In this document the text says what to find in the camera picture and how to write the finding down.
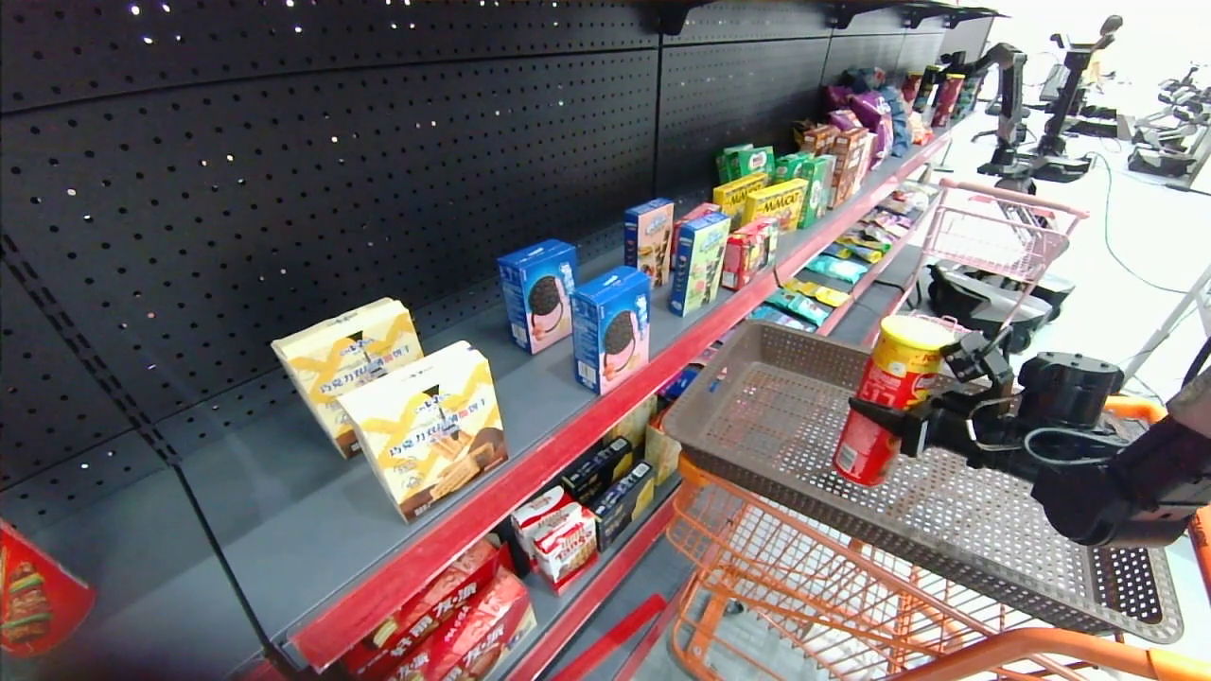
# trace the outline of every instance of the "brown plastic basket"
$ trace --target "brown plastic basket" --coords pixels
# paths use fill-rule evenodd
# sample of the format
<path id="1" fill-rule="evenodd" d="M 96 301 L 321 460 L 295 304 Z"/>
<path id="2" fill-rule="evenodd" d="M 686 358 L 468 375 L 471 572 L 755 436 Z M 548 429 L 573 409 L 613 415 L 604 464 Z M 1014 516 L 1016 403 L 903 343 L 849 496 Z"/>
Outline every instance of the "brown plastic basket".
<path id="1" fill-rule="evenodd" d="M 832 453 L 868 350 L 745 322 L 665 417 L 696 467 L 1017 608 L 1086 634 L 1182 635 L 1161 550 L 1089 548 L 1012 476 L 929 450 L 861 487 Z"/>

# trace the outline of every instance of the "shopping basket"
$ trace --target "shopping basket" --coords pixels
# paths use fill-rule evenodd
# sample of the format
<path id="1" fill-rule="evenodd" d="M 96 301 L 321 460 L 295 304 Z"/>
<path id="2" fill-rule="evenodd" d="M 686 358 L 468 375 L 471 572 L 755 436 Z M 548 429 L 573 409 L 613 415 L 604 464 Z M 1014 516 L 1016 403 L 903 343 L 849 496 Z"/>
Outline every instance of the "shopping basket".
<path id="1" fill-rule="evenodd" d="M 1051 626 L 1182 634 L 1164 551 L 1077 545 L 1051 528 L 1027 483 L 929 450 L 859 487 L 832 453 L 868 350 L 745 322 L 665 418 L 683 457 L 736 490 L 782 504 Z"/>
<path id="2" fill-rule="evenodd" d="M 1041 628 L 689 459 L 681 473 L 667 537 L 696 571 L 670 647 L 700 680 L 1109 679 L 1092 664 L 1211 680 L 1211 665 L 1181 656 Z"/>

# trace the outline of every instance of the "shopping cart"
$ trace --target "shopping cart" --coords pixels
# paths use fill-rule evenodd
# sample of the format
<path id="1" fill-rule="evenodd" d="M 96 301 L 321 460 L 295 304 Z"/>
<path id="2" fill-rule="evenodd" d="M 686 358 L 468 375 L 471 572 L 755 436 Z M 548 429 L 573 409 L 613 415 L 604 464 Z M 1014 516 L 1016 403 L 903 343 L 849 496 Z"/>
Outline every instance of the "shopping cart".
<path id="1" fill-rule="evenodd" d="M 1009 280 L 1001 288 L 1017 298 L 1005 315 L 1005 326 L 1068 248 L 1073 229 L 1089 213 L 1006 189 L 949 178 L 939 184 L 942 194 L 913 271 L 919 273 L 928 261 L 949 261 L 983 273 L 981 279 L 993 275 Z"/>
<path id="2" fill-rule="evenodd" d="M 1074 545 L 1023 482 L 948 452 L 876 488 L 833 474 L 867 353 L 747 322 L 666 417 L 683 443 L 667 537 L 696 568 L 671 635 L 689 673 L 1211 681 L 1206 663 L 1104 637 L 1181 636 L 1163 551 Z"/>

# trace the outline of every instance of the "yellow wafer box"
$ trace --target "yellow wafer box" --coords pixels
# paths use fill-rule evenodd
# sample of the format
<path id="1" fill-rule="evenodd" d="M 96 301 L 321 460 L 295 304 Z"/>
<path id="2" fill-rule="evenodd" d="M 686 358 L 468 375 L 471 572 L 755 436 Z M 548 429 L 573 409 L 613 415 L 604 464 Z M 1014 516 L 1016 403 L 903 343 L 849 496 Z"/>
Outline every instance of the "yellow wafer box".
<path id="1" fill-rule="evenodd" d="M 424 356 L 412 315 L 394 298 L 321 321 L 270 347 L 345 458 L 360 448 L 337 397 Z"/>
<path id="2" fill-rule="evenodd" d="M 808 195 L 808 181 L 800 177 L 758 189 L 745 198 L 745 212 L 740 222 L 770 217 L 777 221 L 780 231 L 798 229 L 803 217 L 803 200 Z"/>
<path id="3" fill-rule="evenodd" d="M 746 174 L 740 179 L 734 179 L 727 184 L 721 184 L 711 193 L 711 201 L 719 206 L 719 212 L 731 218 L 731 230 L 735 231 L 741 224 L 736 218 L 745 208 L 745 199 L 769 184 L 769 176 L 763 172 Z"/>
<path id="4" fill-rule="evenodd" d="M 509 457 L 488 360 L 465 340 L 338 401 L 404 520 Z"/>

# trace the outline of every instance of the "yellow can lid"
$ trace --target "yellow can lid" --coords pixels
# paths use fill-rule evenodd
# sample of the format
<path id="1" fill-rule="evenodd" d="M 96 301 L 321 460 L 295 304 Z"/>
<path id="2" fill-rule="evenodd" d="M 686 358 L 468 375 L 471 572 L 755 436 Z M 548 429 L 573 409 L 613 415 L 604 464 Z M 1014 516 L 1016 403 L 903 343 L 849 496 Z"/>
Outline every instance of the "yellow can lid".
<path id="1" fill-rule="evenodd" d="M 883 317 L 879 330 L 884 336 L 916 350 L 934 351 L 954 343 L 949 328 L 919 316 L 891 315 Z"/>

